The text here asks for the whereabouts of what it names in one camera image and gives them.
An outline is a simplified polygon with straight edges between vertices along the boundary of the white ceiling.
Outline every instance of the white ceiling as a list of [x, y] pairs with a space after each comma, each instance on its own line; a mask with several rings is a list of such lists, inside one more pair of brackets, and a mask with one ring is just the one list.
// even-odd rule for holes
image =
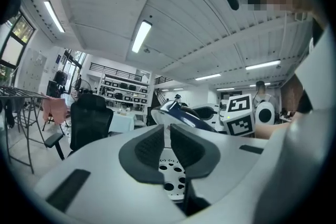
[[[41, 18], [52, 24], [33, 0]], [[292, 72], [311, 37], [311, 20], [273, 10], [234, 11], [226, 0], [50, 0], [66, 33], [50, 30], [57, 44], [151, 70], [174, 80], [215, 87], [281, 83]], [[139, 53], [131, 51], [140, 22], [153, 24]], [[281, 59], [281, 68], [245, 66]], [[221, 73], [196, 82], [194, 78]]]

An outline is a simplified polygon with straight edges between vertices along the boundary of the chair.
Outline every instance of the chair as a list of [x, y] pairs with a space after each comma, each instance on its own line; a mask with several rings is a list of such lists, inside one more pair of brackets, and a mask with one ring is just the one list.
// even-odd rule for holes
[[[83, 94], [77, 102], [71, 105], [71, 143], [72, 152], [96, 140], [108, 136], [113, 118], [113, 111], [106, 108], [105, 99], [93, 94]], [[63, 134], [53, 134], [45, 141], [48, 148], [55, 146], [58, 155], [64, 156], [59, 145]]]
[[147, 121], [146, 121], [147, 126], [156, 125], [156, 122], [154, 121], [151, 112], [152, 112], [152, 108], [150, 106], [147, 107]]

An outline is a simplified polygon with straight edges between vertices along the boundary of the ceiling light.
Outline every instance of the ceiling light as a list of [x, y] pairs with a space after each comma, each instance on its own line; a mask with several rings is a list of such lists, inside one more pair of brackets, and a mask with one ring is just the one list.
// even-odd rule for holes
[[143, 41], [145, 40], [149, 30], [151, 29], [152, 27], [152, 24], [147, 22], [146, 20], [143, 20], [141, 25], [140, 25], [140, 28], [139, 28], [139, 31], [136, 35], [136, 38], [135, 38], [135, 41], [134, 41], [134, 44], [133, 44], [133, 47], [132, 47], [132, 51], [138, 53]]
[[226, 89], [217, 89], [217, 91], [230, 91], [234, 90], [235, 88], [226, 88]]
[[59, 30], [60, 32], [64, 33], [65, 30], [64, 30], [64, 28], [62, 27], [62, 25], [61, 25], [59, 19], [58, 19], [57, 16], [56, 16], [56, 13], [55, 13], [55, 11], [54, 11], [54, 8], [53, 8], [53, 6], [51, 5], [51, 2], [50, 2], [49, 0], [47, 0], [47, 1], [44, 1], [44, 4], [46, 5], [47, 10], [48, 10], [48, 12], [49, 12], [51, 18], [53, 19], [54, 23], [56, 24], [58, 30]]
[[268, 82], [268, 83], [265, 83], [265, 85], [266, 86], [268, 86], [268, 85], [271, 85], [271, 83], [270, 82]]
[[246, 70], [251, 70], [251, 69], [256, 69], [256, 68], [261, 68], [261, 67], [276, 66], [276, 65], [279, 65], [280, 63], [281, 63], [280, 60], [276, 60], [276, 61], [272, 61], [272, 62], [260, 63], [260, 64], [255, 65], [255, 66], [246, 67]]
[[221, 74], [214, 74], [211, 76], [206, 76], [206, 77], [201, 77], [201, 78], [197, 78], [196, 80], [203, 80], [203, 79], [211, 79], [211, 78], [216, 78], [216, 77], [220, 77]]

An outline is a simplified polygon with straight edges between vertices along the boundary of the towel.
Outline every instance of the towel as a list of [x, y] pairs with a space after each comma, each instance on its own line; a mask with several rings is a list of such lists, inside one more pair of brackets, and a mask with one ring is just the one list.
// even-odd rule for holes
[[43, 93], [41, 93], [41, 95], [47, 97], [46, 99], [43, 99], [42, 103], [43, 119], [47, 121], [49, 114], [51, 114], [54, 118], [55, 124], [63, 123], [66, 119], [68, 112], [65, 99], [50, 97]]

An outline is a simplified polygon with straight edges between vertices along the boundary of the box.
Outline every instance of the box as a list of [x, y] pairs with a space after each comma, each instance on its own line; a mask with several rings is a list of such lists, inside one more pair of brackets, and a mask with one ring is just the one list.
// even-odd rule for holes
[[252, 96], [243, 94], [229, 98], [224, 126], [227, 134], [245, 136], [255, 131]]

